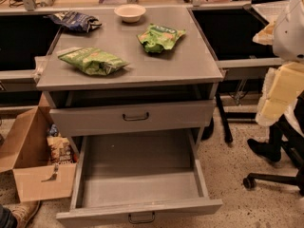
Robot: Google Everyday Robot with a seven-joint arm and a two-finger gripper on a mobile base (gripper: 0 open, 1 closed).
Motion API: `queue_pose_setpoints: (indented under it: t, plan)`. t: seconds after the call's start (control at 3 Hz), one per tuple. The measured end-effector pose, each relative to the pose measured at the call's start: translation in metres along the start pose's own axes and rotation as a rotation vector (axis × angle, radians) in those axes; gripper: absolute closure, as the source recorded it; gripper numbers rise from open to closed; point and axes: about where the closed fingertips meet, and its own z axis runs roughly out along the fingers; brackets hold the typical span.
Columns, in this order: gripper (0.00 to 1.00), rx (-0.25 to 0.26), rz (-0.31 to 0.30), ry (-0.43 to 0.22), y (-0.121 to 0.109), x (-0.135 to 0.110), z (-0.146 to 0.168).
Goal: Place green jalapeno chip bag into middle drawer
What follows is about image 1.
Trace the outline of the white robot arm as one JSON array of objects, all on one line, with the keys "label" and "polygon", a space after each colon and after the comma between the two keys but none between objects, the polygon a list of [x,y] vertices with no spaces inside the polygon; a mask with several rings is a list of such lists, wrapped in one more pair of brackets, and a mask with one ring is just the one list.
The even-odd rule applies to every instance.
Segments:
[{"label": "white robot arm", "polygon": [[261,98],[258,114],[266,121],[276,121],[303,91],[304,4],[291,0],[275,22],[273,52],[284,61],[274,79],[265,78],[270,88]]}]

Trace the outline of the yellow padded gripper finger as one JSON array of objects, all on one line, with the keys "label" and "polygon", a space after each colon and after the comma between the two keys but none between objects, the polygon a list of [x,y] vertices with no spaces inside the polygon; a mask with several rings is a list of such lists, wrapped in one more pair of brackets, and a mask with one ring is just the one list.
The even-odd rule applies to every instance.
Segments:
[{"label": "yellow padded gripper finger", "polygon": [[259,119],[277,121],[304,90],[304,65],[291,62],[270,68],[265,76],[259,100]]}]

